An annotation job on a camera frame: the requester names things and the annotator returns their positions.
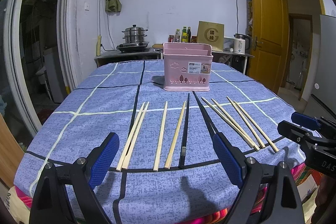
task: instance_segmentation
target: table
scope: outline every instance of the table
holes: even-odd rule
[[[33,196],[39,171],[46,162],[73,163],[79,157],[86,157],[110,132],[115,132],[120,139],[120,148],[102,185],[95,189],[97,199],[112,223],[172,224],[231,206],[238,188],[231,184],[219,163],[193,93],[190,93],[185,168],[178,168],[183,126],[172,167],[170,170],[163,168],[183,101],[189,93],[165,91],[163,83],[163,60],[127,61],[97,68],[45,122],[28,147],[14,184],[26,195]],[[251,150],[235,131],[205,106],[218,130],[245,155],[271,165],[285,160],[290,168],[304,162],[298,144],[283,138],[277,131],[277,124],[282,120],[291,121],[295,110],[262,84],[225,64],[212,63],[210,91],[196,94],[208,100],[215,98],[253,138],[226,96],[236,100],[280,149],[278,153],[269,146],[259,152]],[[142,103],[147,101],[150,102],[148,111],[129,168],[118,172],[116,166],[132,121]],[[153,172],[166,101],[168,110],[159,171]],[[67,191],[75,216],[83,218],[72,187],[67,186]]]
[[[154,47],[154,49],[158,52],[160,52],[160,56],[161,56],[161,59],[163,59],[163,48],[161,47]],[[251,54],[248,54],[248,53],[239,53],[239,52],[230,52],[229,50],[223,50],[223,51],[212,51],[212,53],[216,53],[216,54],[228,54],[228,55],[237,55],[237,56],[244,56],[245,57],[245,60],[244,60],[244,68],[243,68],[243,74],[246,74],[246,66],[247,66],[247,59],[248,57],[254,57],[253,55]]]
[[[163,59],[160,52],[155,51],[151,47],[147,47],[143,51],[139,52],[121,52],[116,50],[113,52],[105,52],[100,56],[94,58],[97,67],[115,62],[135,61],[135,60],[156,60]]]

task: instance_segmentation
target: basket label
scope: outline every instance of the basket label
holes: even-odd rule
[[[188,62],[188,73],[192,74],[210,74],[211,64],[200,62]]]

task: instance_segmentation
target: wooden door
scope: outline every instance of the wooden door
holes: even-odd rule
[[[248,75],[278,93],[287,58],[287,0],[252,0],[252,49]]]

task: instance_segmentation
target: chopstick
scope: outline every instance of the chopstick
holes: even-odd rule
[[[175,129],[173,141],[172,141],[170,149],[169,149],[168,157],[167,157],[167,160],[166,160],[166,163],[165,163],[165,169],[170,169],[171,162],[173,160],[174,149],[175,149],[175,146],[176,146],[177,137],[179,136],[179,131],[180,131],[181,123],[182,123],[184,108],[185,108],[185,101],[183,103],[183,106],[182,106],[182,109],[181,109],[181,112],[180,112],[180,117],[178,119],[177,126],[176,126],[176,129]]]
[[[207,129],[208,129],[209,134],[210,134],[211,139],[212,139],[213,136],[218,133],[218,129],[215,127],[213,121],[209,117],[208,112],[205,110],[204,106],[202,105],[202,103],[198,99],[198,96],[196,95],[195,91],[193,91],[193,94],[194,94],[194,96],[196,98],[196,101],[197,101],[198,107],[199,107],[199,109],[201,111],[201,114],[203,116],[205,125],[207,126]]]
[[[207,99],[204,97],[201,97],[202,100],[209,106],[211,107],[234,131],[236,131],[239,136],[243,138],[243,140],[249,145],[249,147],[254,148],[256,151],[260,150],[259,147],[254,146],[251,141],[246,137],[244,133],[242,133],[226,116],[224,116],[222,113],[220,113],[210,102],[208,102]]]
[[[279,149],[275,146],[275,144],[272,142],[272,140],[266,135],[266,133],[260,128],[260,126],[258,126],[258,124],[251,118],[251,116],[244,110],[244,108],[242,108],[242,106],[240,104],[238,104],[236,101],[235,101],[235,103],[240,108],[240,110],[245,114],[245,116],[248,117],[248,119],[251,121],[251,123],[257,128],[257,130],[259,130],[261,135],[266,139],[266,141],[272,147],[274,152],[277,153],[279,151]]]
[[[168,107],[168,101],[166,101],[165,108],[163,110],[163,116],[162,116],[161,128],[160,128],[160,134],[159,134],[159,142],[157,143],[157,149],[156,149],[156,155],[155,155],[155,161],[154,161],[154,168],[153,168],[153,171],[155,171],[155,172],[157,172],[159,170],[160,155],[161,155],[162,140],[163,140],[163,132],[164,132],[164,129],[165,129],[166,116],[167,116],[167,107]]]
[[[187,108],[186,108],[186,111],[185,111],[185,118],[184,118],[184,128],[183,128],[183,137],[182,137],[182,145],[181,145],[181,152],[180,152],[180,160],[179,160],[179,163],[178,163],[178,167],[180,169],[184,168],[185,154],[187,152],[187,137],[188,137],[188,122],[189,122],[189,100],[190,100],[190,93],[188,93]]]
[[[245,118],[245,116],[241,113],[241,111],[239,110],[239,108],[236,106],[236,104],[227,96],[228,100],[230,101],[231,105],[235,108],[235,110],[238,112],[239,116],[243,119],[243,121],[245,122],[245,124],[247,125],[247,127],[251,130],[253,136],[257,139],[259,145],[261,148],[265,148],[265,144],[263,143],[263,141],[259,138],[258,134],[256,133],[256,131],[254,130],[254,128],[250,125],[250,123],[248,122],[248,120]]]
[[[216,106],[223,111],[223,113],[229,118],[229,120],[248,138],[248,140],[253,144],[254,146],[257,146],[257,144],[252,140],[252,138],[245,132],[245,130],[231,117],[231,115],[220,105],[216,102],[215,99],[211,99]]]
[[[128,135],[128,138],[127,138],[127,141],[126,141],[126,144],[125,144],[125,147],[124,147],[124,150],[123,152],[121,153],[121,156],[120,156],[120,159],[119,159],[119,162],[118,162],[118,165],[117,165],[117,171],[121,171],[121,167],[123,165],[123,162],[124,162],[124,159],[125,159],[125,156],[126,156],[126,153],[127,153],[127,150],[129,148],[129,145],[131,143],[131,140],[132,140],[132,137],[133,137],[133,134],[134,134],[134,131],[136,130],[137,128],[137,124],[138,124],[138,121],[140,119],[140,116],[141,116],[141,113],[142,113],[142,110],[143,110],[143,107],[145,105],[145,102],[143,102],[140,110],[139,110],[139,113],[138,115],[136,116],[135,118],[135,121],[133,123],[133,126],[132,126],[132,129]]]
[[[140,127],[141,127],[142,121],[143,121],[143,119],[145,117],[148,105],[149,105],[149,102],[147,102],[147,105],[146,105],[145,109],[143,110],[142,115],[140,117],[139,124],[138,124],[138,126],[137,126],[137,128],[135,130],[134,137],[132,139],[131,145],[129,146],[128,153],[125,156],[125,159],[124,159],[124,162],[123,162],[123,167],[122,167],[123,169],[127,169],[128,168],[129,161],[130,161],[131,156],[132,156],[133,148],[134,148],[135,142],[137,141],[137,137],[138,137],[138,134],[139,134],[139,131],[140,131]]]

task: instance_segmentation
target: stainless steel pot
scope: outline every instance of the stainless steel pot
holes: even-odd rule
[[[126,37],[126,36],[129,36],[129,35],[144,35],[146,31],[148,31],[148,30],[144,30],[144,28],[142,28],[142,27],[137,27],[137,25],[133,25],[133,27],[125,29],[125,31],[123,31],[123,33]]]
[[[125,39],[126,43],[138,43],[138,42],[144,42],[146,36],[147,35],[145,34],[125,35],[123,39]]]

